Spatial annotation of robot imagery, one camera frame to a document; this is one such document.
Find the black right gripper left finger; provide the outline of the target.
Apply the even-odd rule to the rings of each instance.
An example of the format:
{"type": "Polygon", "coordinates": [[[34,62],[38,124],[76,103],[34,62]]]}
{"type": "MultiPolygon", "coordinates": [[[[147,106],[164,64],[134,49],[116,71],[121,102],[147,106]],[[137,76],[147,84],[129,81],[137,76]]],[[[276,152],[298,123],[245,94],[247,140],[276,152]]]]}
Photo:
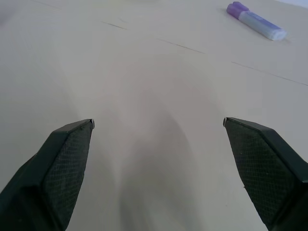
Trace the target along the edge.
{"type": "Polygon", "coordinates": [[[65,231],[86,169],[93,119],[53,131],[0,193],[2,231],[65,231]]]}

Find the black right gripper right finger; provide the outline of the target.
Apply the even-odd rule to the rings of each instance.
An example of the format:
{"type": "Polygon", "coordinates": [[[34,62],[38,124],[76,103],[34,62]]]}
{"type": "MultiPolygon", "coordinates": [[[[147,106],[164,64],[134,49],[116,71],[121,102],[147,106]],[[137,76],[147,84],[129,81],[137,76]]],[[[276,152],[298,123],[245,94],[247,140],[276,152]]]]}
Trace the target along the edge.
{"type": "Polygon", "coordinates": [[[269,231],[308,229],[308,164],[273,129],[223,120],[237,166],[258,215],[269,231]]]}

